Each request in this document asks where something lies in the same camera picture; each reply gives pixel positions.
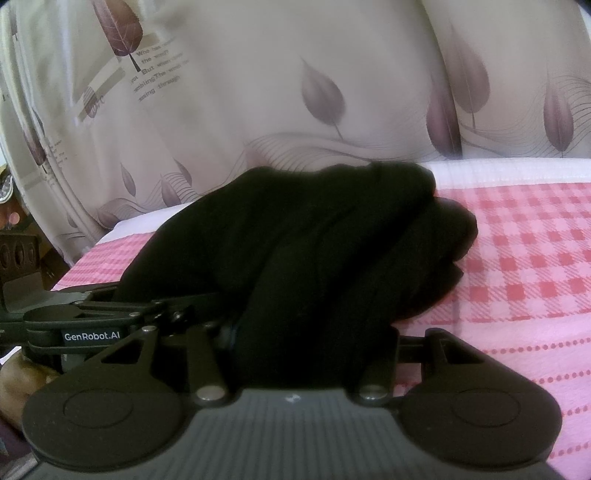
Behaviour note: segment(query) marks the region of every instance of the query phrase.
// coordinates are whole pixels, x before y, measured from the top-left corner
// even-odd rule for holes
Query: pink checkered fabric
[[[118,281],[152,235],[153,233],[137,233],[95,245],[62,277],[54,290]]]
[[[406,335],[443,327],[543,386],[563,411],[550,463],[569,480],[591,477],[591,184],[441,190],[477,217],[479,236],[459,262],[452,295]],[[151,234],[94,247],[59,287],[116,281]],[[395,391],[419,382],[397,372]]]

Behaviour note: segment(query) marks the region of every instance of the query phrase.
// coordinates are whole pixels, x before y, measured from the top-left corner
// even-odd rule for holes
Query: printed leaf
[[[35,118],[37,119],[37,123],[39,124],[39,129],[41,129],[41,133],[43,134],[43,136],[45,136],[45,129],[43,128],[43,122],[39,118],[39,114],[37,113],[36,110],[33,110],[33,114],[35,115]]]
[[[115,55],[129,55],[139,72],[141,69],[131,54],[139,47],[144,31],[134,11],[124,0],[92,0],[92,6]]]
[[[174,207],[182,203],[170,182],[162,179],[160,184],[162,188],[162,200],[167,207]]]
[[[123,177],[123,184],[132,197],[135,197],[135,182],[131,173],[121,164],[121,176]]]
[[[446,158],[462,157],[456,107],[449,91],[433,85],[427,110],[427,133],[435,149]]]
[[[544,101],[544,128],[556,150],[564,152],[569,147],[574,133],[573,114],[564,95],[549,81]]]
[[[94,118],[96,115],[96,111],[99,109],[99,99],[96,97],[95,91],[92,87],[88,86],[84,92],[82,97],[82,102],[84,103],[84,110],[86,115],[90,118]]]
[[[335,82],[306,62],[304,62],[301,95],[306,108],[314,118],[325,125],[337,128],[345,114],[343,94]]]
[[[2,71],[1,65],[0,65],[0,92],[2,92],[2,101],[5,102],[6,98],[8,97],[8,88],[6,86],[6,80],[4,78],[4,72]]]
[[[43,165],[43,163],[47,160],[47,156],[37,136],[33,136],[31,134],[27,135],[25,132],[23,132],[22,134],[25,137],[25,142],[27,142],[27,146],[29,147],[31,155],[35,159],[35,163],[39,166]]]
[[[488,72],[478,54],[472,50],[452,27],[452,48],[446,67],[453,97],[466,113],[476,113],[491,95]]]
[[[115,225],[119,223],[119,219],[115,215],[103,208],[99,208],[97,210],[97,217],[99,223],[110,230],[112,230],[115,227]]]
[[[174,162],[177,164],[177,167],[178,167],[178,170],[180,171],[180,173],[182,173],[183,177],[185,177],[185,180],[187,180],[187,183],[192,186],[193,185],[193,178],[191,177],[191,174],[189,173],[189,171],[185,168],[185,166],[181,162],[179,162],[175,159],[174,159]]]
[[[68,219],[68,223],[70,224],[70,226],[72,228],[78,228],[78,225],[76,225],[76,222],[74,221],[74,219],[67,213],[66,217]]]
[[[14,2],[8,4],[8,16],[10,17],[10,35],[14,36],[18,33],[17,28],[17,12],[14,9]]]

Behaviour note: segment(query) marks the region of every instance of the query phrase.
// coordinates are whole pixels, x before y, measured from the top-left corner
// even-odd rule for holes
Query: circular pad
[[[517,418],[519,402],[506,392],[474,388],[456,395],[452,411],[475,427],[500,427]]]
[[[65,469],[99,472],[158,453],[181,427],[179,396],[133,365],[98,364],[94,370],[58,378],[27,401],[23,431],[36,456]]]
[[[400,424],[427,453],[490,471],[545,460],[560,431],[560,409],[541,387],[493,375],[443,375],[403,398]]]

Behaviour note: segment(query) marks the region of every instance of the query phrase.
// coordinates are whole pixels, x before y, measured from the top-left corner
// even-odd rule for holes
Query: white fabric edge
[[[145,213],[129,220],[122,220],[115,225],[115,228],[101,238],[97,242],[97,245],[112,242],[113,240],[119,240],[137,233],[153,233],[160,225],[179,213],[185,207],[188,207],[190,204],[191,203],[182,203],[181,205],[176,205],[174,207]]]
[[[471,158],[422,163],[438,189],[591,182],[588,158]]]
[[[579,5],[579,10],[581,12],[581,16],[583,17],[585,28],[587,28],[587,33],[589,34],[589,37],[591,37],[591,15],[589,15],[581,5]]]
[[[20,349],[21,349],[21,347],[16,346],[12,350],[10,350],[6,355],[4,355],[2,358],[0,358],[0,365],[4,365],[6,363],[6,360],[8,360],[11,356],[13,356]]]
[[[433,172],[437,188],[467,189],[540,183],[591,183],[588,158],[471,158],[421,163]],[[190,203],[122,220],[98,243],[138,233],[153,233]]]
[[[0,472],[2,480],[21,480],[38,465],[37,459],[33,453],[28,453],[23,457],[13,460]]]

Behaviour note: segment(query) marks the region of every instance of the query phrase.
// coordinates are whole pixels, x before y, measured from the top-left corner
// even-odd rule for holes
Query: black garment
[[[348,384],[462,276],[476,219],[411,163],[318,173],[256,168],[166,222],[116,301],[223,292],[243,385]]]

